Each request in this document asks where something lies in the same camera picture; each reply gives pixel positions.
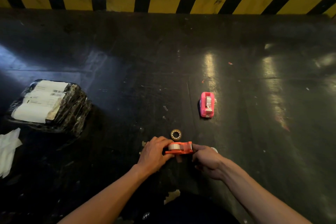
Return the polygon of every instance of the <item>pink tape dispenser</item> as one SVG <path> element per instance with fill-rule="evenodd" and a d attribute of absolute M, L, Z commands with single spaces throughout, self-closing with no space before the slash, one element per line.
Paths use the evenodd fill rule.
<path fill-rule="evenodd" d="M 199 111 L 204 118 L 212 118 L 215 108 L 215 96 L 211 92 L 203 92 L 199 101 Z"/>

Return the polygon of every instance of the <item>hand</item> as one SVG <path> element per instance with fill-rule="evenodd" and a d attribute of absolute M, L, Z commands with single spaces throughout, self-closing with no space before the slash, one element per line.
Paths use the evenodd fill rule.
<path fill-rule="evenodd" d="M 222 171 L 219 166 L 223 162 L 224 157 L 205 145 L 192 144 L 192 149 L 195 153 L 192 156 L 192 161 L 199 161 L 199 165 L 195 168 L 205 172 L 210 178 L 214 180 L 222 179 Z"/>
<path fill-rule="evenodd" d="M 145 144 L 138 161 L 138 166 L 149 175 L 158 171 L 167 160 L 174 157 L 173 154 L 162 155 L 163 148 L 172 142 L 173 140 L 169 140 L 163 136 L 159 138 L 153 137 Z"/>

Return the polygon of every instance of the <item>table surface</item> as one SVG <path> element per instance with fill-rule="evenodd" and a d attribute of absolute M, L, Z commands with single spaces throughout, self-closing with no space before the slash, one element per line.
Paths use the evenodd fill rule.
<path fill-rule="evenodd" d="M 126 173 L 142 141 L 182 131 L 215 147 L 315 223 L 336 221 L 336 26 L 326 17 L 0 10 L 0 115 L 32 81 L 79 84 L 94 107 L 78 139 L 22 127 L 0 179 L 0 223 L 55 223 Z M 215 116 L 198 100 L 215 94 Z M 17 126 L 1 123 L 1 133 Z M 184 156 L 122 212 L 179 189 L 251 219 Z"/>

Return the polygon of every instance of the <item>black plastic wrap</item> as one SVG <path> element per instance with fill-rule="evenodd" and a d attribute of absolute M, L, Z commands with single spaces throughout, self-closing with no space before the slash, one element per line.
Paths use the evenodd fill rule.
<path fill-rule="evenodd" d="M 82 91 L 81 87 L 76 83 L 69 82 L 65 87 L 65 96 L 61 100 L 59 110 L 53 120 L 46 119 L 46 123 L 43 124 L 16 120 L 11 116 L 12 112 L 23 103 L 25 95 L 34 90 L 40 81 L 42 81 L 42 79 L 32 82 L 31 85 L 21 93 L 20 97 L 10 105 L 6 113 L 6 119 L 11 122 L 28 125 L 31 128 L 44 132 L 71 133 L 78 137 L 83 130 L 86 116 L 91 110 L 92 104 L 91 101 L 87 99 L 86 93 Z"/>

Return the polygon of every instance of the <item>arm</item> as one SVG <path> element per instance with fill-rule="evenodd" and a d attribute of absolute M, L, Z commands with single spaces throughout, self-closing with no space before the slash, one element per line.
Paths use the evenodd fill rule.
<path fill-rule="evenodd" d="M 172 142 L 164 137 L 153 137 L 146 143 L 138 163 L 130 171 L 75 209 L 59 223 L 113 223 L 140 184 L 158 171 L 168 159 L 174 157 L 172 154 L 162 155 L 163 148 Z"/>
<path fill-rule="evenodd" d="M 257 223 L 309 224 L 306 218 L 261 187 L 242 168 L 208 146 L 192 145 L 197 169 L 224 182 Z"/>

